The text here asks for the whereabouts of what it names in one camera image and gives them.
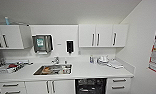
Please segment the white countertop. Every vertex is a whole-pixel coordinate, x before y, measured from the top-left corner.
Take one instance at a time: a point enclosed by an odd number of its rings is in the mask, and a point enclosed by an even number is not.
[[[134,76],[132,73],[128,72],[125,68],[114,69],[112,67],[92,64],[89,62],[72,63],[71,74],[33,75],[42,65],[52,65],[52,64],[36,63],[32,65],[26,65],[24,68],[20,69],[15,73],[0,74],[0,82]]]

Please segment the ceiling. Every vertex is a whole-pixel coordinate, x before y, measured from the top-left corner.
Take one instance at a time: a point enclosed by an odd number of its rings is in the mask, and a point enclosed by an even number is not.
[[[120,23],[142,0],[0,0],[0,24]]]

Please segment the stainless steel sink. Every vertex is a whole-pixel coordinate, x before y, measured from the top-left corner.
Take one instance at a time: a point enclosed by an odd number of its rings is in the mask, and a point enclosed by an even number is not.
[[[71,64],[55,64],[55,65],[45,65],[41,66],[34,75],[54,75],[54,74],[70,74]]]

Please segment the black dishwasher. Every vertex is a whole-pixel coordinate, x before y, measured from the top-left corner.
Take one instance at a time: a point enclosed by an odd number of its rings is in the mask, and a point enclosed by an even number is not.
[[[76,79],[76,94],[105,94],[106,78]]]

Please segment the white cabinet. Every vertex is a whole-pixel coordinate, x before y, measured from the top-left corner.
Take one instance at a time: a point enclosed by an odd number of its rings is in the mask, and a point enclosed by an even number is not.
[[[106,94],[129,94],[131,78],[108,78]]]
[[[48,81],[25,82],[27,94],[51,94]]]
[[[29,26],[0,25],[0,49],[24,49],[32,46]]]
[[[52,81],[52,94],[75,94],[75,80]]]
[[[1,94],[27,94],[24,82],[0,83]]]
[[[27,94],[75,94],[75,80],[25,82]]]
[[[79,25],[79,47],[96,46],[96,25]]]
[[[113,37],[112,46],[113,47],[124,47],[126,44],[128,25],[117,24],[113,26]]]
[[[79,47],[124,47],[128,25],[79,25]]]
[[[112,24],[96,25],[97,47],[110,47],[112,41]]]

